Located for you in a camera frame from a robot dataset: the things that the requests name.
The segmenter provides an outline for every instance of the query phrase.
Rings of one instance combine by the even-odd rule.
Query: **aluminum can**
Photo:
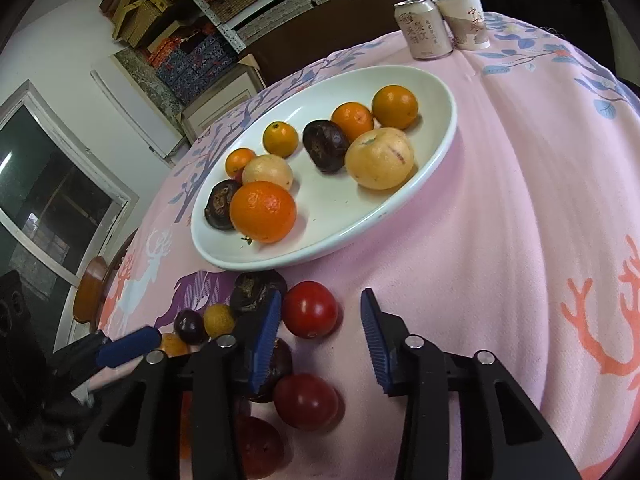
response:
[[[453,50],[442,15],[431,0],[395,4],[394,16],[413,58],[437,59]]]

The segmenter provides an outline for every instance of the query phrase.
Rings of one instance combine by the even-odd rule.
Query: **orange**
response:
[[[402,130],[418,116],[418,101],[415,95],[403,86],[388,85],[373,96],[371,111],[382,126]]]
[[[272,155],[287,158],[298,147],[298,132],[290,124],[275,121],[265,128],[262,143]]]
[[[266,180],[244,184],[229,206],[236,231],[265,244],[282,240],[291,231],[296,215],[296,203],[289,192]]]
[[[236,176],[238,171],[242,170],[249,161],[255,157],[253,150],[249,148],[238,148],[229,153],[225,161],[225,171],[231,178]]]
[[[360,103],[341,104],[331,114],[331,120],[340,126],[349,143],[363,133],[373,130],[373,116],[369,109]]]
[[[177,335],[171,333],[162,334],[162,342],[158,347],[164,351],[169,357],[176,357],[177,355],[185,355],[189,353],[189,347],[187,343],[182,341]]]

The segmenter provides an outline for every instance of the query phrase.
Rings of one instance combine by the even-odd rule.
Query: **black speaker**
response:
[[[30,319],[18,272],[0,276],[0,420],[10,433],[36,415],[47,382]]]

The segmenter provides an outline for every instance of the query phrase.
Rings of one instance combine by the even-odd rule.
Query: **table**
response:
[[[493,351],[585,480],[606,471],[640,420],[640,100],[558,37],[501,14],[486,19],[489,49],[416,61],[394,32],[230,111],[162,185],[114,280],[100,320],[112,338],[145,324],[170,331],[179,310],[226,301],[236,275],[198,256],[190,221],[204,177],[252,121],[364,66],[415,66],[450,87],[456,139],[416,197],[350,246],[281,270],[289,286],[324,283],[344,309],[326,341],[284,327],[280,335],[294,368],[336,386],[346,412],[317,435],[284,426],[270,404],[254,409],[293,450],[274,478],[393,477],[404,405],[372,373],[358,309],[366,286],[443,351]],[[451,453],[459,462],[459,446]],[[459,474],[453,466],[450,478]]]

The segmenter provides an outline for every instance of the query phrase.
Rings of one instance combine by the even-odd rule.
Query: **white oval plate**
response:
[[[342,168],[325,175],[302,145],[302,131],[316,119],[330,119],[342,103],[360,102],[370,107],[373,95],[383,86],[408,88],[418,100],[418,119],[406,130],[415,152],[417,172],[404,186],[386,192],[358,186]],[[193,206],[191,238],[208,262],[228,270],[264,270],[313,260],[352,242],[356,236],[397,210],[420,189],[446,155],[456,131],[456,103],[449,88],[436,76],[408,66],[373,66],[326,79],[292,95],[249,126],[223,153],[202,184]],[[289,234],[274,244],[250,245],[235,231],[219,231],[204,218],[213,187],[228,178],[225,160],[236,148],[266,153],[262,133],[273,121],[291,124],[300,144],[287,162],[295,182],[291,193],[298,218]]]

